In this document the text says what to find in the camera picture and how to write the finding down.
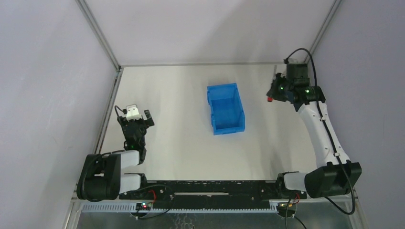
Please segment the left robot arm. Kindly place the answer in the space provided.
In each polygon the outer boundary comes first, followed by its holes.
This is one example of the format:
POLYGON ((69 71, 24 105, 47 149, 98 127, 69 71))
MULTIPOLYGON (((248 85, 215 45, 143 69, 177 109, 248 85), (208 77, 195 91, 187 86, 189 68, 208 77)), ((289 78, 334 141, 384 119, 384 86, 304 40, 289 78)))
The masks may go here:
POLYGON ((142 174, 125 173, 124 169, 145 161, 145 135, 147 129, 154 126, 153 118, 149 110, 140 114, 135 106, 128 106, 123 115, 117 116, 117 121, 124 135, 124 148, 86 156, 76 188, 81 200, 114 200, 120 194, 141 188, 142 174))

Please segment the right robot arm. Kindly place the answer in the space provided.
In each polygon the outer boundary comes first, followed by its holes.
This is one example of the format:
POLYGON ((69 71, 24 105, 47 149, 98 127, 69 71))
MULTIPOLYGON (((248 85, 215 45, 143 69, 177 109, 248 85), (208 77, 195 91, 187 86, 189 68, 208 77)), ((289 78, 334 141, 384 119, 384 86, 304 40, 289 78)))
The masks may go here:
POLYGON ((362 168, 352 162, 331 125, 326 98, 311 85, 305 63, 289 63, 286 74, 277 73, 267 92, 269 101, 289 102, 305 124, 316 157, 312 172, 285 172, 277 177, 286 190, 301 191, 311 198, 329 198, 353 192, 362 168))

